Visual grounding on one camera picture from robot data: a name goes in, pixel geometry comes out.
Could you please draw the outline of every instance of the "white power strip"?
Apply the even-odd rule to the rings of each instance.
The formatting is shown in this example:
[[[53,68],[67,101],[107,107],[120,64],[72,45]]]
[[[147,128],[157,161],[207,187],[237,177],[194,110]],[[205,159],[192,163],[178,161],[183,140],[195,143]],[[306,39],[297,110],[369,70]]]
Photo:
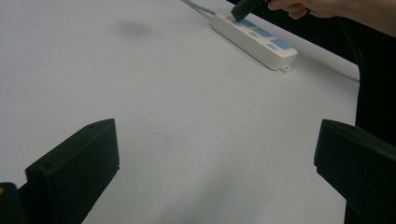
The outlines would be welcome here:
[[[290,70],[290,64],[298,53],[292,46],[254,23],[246,19],[236,21],[231,12],[216,13],[211,26],[271,70]]]

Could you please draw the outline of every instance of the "black object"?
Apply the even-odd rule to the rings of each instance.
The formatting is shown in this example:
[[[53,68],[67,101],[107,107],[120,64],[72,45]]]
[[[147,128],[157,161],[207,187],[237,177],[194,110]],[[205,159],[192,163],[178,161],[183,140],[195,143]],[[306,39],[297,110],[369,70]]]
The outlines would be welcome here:
[[[268,0],[241,0],[233,7],[231,13],[236,21],[244,19],[251,11],[268,2]]]
[[[80,224],[119,169],[115,120],[85,126],[25,170],[18,194],[0,184],[0,222]]]
[[[396,147],[359,127],[325,119],[315,165],[346,199],[346,224],[396,223]]]

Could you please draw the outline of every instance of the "power strip switch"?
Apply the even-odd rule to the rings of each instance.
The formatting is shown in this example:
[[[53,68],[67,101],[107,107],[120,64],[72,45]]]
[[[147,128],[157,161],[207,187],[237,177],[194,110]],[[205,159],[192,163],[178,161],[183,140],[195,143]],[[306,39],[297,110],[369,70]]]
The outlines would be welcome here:
[[[254,23],[236,21],[231,13],[215,14],[211,27],[271,70],[289,70],[298,52]]]

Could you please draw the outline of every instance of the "power cord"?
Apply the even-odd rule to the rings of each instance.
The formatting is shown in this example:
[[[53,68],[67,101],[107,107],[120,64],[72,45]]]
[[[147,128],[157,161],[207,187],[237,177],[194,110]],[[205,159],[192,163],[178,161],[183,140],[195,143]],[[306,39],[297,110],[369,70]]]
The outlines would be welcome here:
[[[362,78],[366,71],[365,71],[365,63],[361,55],[361,50],[353,34],[350,32],[350,28],[346,19],[338,17],[338,22],[340,23],[341,28],[343,29],[344,35],[346,37],[346,41],[349,44],[350,49],[352,50],[353,56],[356,60],[356,65],[359,67],[360,77]]]
[[[201,10],[201,11],[203,11],[203,12],[206,12],[206,13],[209,13],[209,14],[211,14],[211,15],[215,15],[215,14],[216,14],[215,11],[213,11],[213,10],[211,10],[211,9],[209,9],[209,8],[206,8],[206,7],[201,7],[201,6],[199,6],[199,5],[196,5],[195,3],[193,3],[193,2],[190,1],[190,0],[181,0],[181,1],[184,2],[184,3],[186,3],[187,5],[189,5],[190,7],[193,7],[193,8],[195,8],[195,9],[199,9],[199,10]]]

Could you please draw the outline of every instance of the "white table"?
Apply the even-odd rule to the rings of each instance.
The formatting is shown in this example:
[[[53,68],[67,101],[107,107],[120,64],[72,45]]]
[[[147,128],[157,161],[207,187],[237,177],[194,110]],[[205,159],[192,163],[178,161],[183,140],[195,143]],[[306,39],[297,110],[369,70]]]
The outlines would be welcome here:
[[[114,118],[120,170],[86,224],[342,224],[313,160],[322,119],[354,123],[357,66],[248,18],[299,50],[291,71],[178,0],[0,1],[0,181]]]

